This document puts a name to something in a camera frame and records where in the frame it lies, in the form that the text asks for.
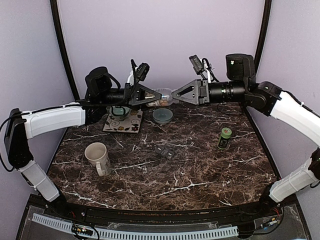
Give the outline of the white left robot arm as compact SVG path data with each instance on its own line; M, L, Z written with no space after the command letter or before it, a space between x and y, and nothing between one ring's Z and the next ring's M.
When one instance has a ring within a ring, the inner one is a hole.
M146 92L154 96L153 100L159 100L160 93L142 84L149 70L147 63L139 66L132 63L129 79L121 86L105 66L100 66L85 77L87 90L83 99L38 110L12 109L0 125L1 129L5 129L3 141L8 161L1 161L3 168L8 173L20 172L25 181L51 204L51 210L58 217L67 218L71 208L65 203L61 190L37 163L29 142L37 137L48 139L54 132L61 133L69 127L97 123L109 107L134 109L150 103L152 100L144 96Z

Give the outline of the clear bottle yellow capsules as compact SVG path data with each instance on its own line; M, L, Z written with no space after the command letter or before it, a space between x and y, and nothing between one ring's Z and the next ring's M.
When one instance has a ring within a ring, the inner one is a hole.
M170 88L154 88L153 90L161 94L161 99L147 103L147 107L167 107L174 103L172 90Z

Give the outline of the green lid pill bottle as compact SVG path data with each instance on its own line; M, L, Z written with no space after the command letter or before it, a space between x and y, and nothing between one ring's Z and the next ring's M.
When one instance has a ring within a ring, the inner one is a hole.
M222 128L217 147L220 150L224 150L228 146L231 136L232 136L232 130L230 128L228 127Z

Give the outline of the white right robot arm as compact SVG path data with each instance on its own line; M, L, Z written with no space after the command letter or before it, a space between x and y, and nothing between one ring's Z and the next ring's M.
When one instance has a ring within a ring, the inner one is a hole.
M289 126L317 147L320 145L319 113L307 107L292 92L270 81L257 83L257 68L252 55L233 53L226 55L225 59L228 81L219 81L206 58L190 56L193 70L201 78L176 89L172 97L197 106L242 103ZM266 217L274 210L275 204L319 185L320 150L317 148L300 167L265 187L255 205L255 213Z

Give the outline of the clear weekly pill organizer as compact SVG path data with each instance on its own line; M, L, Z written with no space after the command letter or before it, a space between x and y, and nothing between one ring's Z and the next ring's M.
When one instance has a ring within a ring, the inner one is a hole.
M165 146L156 146L155 147L155 152L162 156L163 158L166 158L168 160L172 159L175 155L175 152L173 150L171 150L168 147Z

